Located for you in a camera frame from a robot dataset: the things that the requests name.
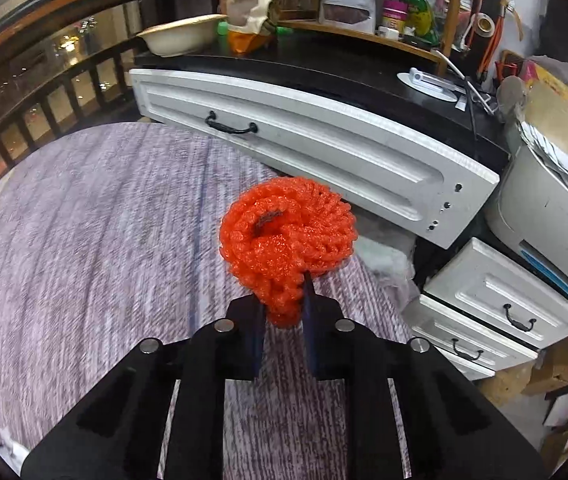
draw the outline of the orange mesh net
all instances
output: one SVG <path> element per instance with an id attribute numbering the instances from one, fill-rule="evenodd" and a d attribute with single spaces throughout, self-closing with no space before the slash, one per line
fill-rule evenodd
<path id="1" fill-rule="evenodd" d="M 222 219 L 220 254 L 278 327 L 301 316 L 304 271 L 318 276 L 353 253 L 350 205 L 312 180 L 278 177 L 242 193 Z"/>

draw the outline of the white drawer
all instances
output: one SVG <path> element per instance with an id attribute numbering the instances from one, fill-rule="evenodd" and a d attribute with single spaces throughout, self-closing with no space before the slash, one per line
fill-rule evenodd
<path id="1" fill-rule="evenodd" d="M 475 364 L 502 370 L 531 361 L 538 353 L 493 332 L 484 325 L 423 294 L 403 311 L 414 335 L 458 356 L 466 354 Z"/>
<path id="2" fill-rule="evenodd" d="M 477 379 L 485 379 L 487 377 L 493 377 L 495 372 L 493 370 L 489 370 L 488 368 L 484 368 L 474 362 L 468 361 L 459 355 L 453 354 L 451 352 L 446 351 L 445 349 L 438 348 L 440 353 L 448 359 L 455 368 L 457 368 L 460 372 L 464 374 L 464 377 L 469 381 L 475 381 Z"/>
<path id="3" fill-rule="evenodd" d="M 477 238 L 424 290 L 537 348 L 568 336 L 568 300 Z"/>
<path id="4" fill-rule="evenodd" d="M 273 168 L 331 186 L 375 214 L 448 247 L 499 177 L 449 146 L 376 114 L 307 92 L 222 75 L 130 71 L 141 112 L 227 140 Z M 229 135 L 216 121 L 258 133 Z"/>

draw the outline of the black drawer handle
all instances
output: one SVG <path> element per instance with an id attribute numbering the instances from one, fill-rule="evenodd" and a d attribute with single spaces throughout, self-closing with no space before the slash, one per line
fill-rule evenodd
<path id="1" fill-rule="evenodd" d="M 453 352 L 455 352 L 457 355 L 459 355 L 461 358 L 466 359 L 467 361 L 477 361 L 482 353 L 484 352 L 484 350 L 478 350 L 477 351 L 477 357 L 471 357 L 469 354 L 467 354 L 466 352 L 460 352 L 457 348 L 456 348 L 456 344 L 459 343 L 459 339 L 457 338 L 452 338 L 451 341 L 453 342 Z"/>
<path id="2" fill-rule="evenodd" d="M 214 111 L 210 110 L 210 112 L 208 112 L 208 117 L 204 119 L 204 122 L 211 128 L 214 128 L 219 132 L 224 132 L 225 134 L 256 134 L 259 131 L 257 124 L 255 123 L 248 123 L 248 127 L 245 130 L 237 130 L 235 128 L 232 128 L 231 126 L 226 126 L 222 123 L 216 123 L 216 118 L 217 114 Z"/>
<path id="3" fill-rule="evenodd" d="M 528 322 L 530 323 L 530 326 L 526 326 L 521 321 L 517 321 L 515 319 L 512 319 L 512 317 L 510 317 L 509 310 L 511 306 L 512 305 L 510 303 L 504 303 L 504 310 L 506 311 L 506 319 L 509 320 L 509 323 L 512 324 L 518 330 L 522 330 L 522 332 L 530 332 L 531 330 L 533 330 L 533 325 L 535 324 L 537 319 L 535 318 L 529 319 Z"/>

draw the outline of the tape roll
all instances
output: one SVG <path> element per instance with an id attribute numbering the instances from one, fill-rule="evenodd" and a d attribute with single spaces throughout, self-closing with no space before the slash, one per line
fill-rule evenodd
<path id="1" fill-rule="evenodd" d="M 477 14 L 473 26 L 475 27 L 475 34 L 483 38 L 490 38 L 495 34 L 495 23 L 488 14 L 484 14 L 483 12 Z"/>

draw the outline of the metal bolt head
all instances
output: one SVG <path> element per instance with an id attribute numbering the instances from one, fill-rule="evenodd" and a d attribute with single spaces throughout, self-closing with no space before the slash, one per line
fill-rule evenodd
<path id="1" fill-rule="evenodd" d="M 153 352 L 157 352 L 160 347 L 160 342 L 157 339 L 153 339 L 149 337 L 148 339 L 144 339 L 141 343 L 139 343 L 139 349 L 144 354 L 152 354 Z"/>
<path id="2" fill-rule="evenodd" d="M 355 323 L 350 319 L 338 319 L 335 322 L 335 328 L 338 332 L 352 332 L 355 329 Z"/>
<path id="3" fill-rule="evenodd" d="M 235 328 L 235 323 L 233 323 L 233 321 L 230 319 L 222 317 L 222 319 L 215 321 L 215 324 L 213 326 L 218 332 L 230 332 Z"/>
<path id="4" fill-rule="evenodd" d="M 430 343 L 423 337 L 416 337 L 411 339 L 411 348 L 421 354 L 430 348 Z"/>

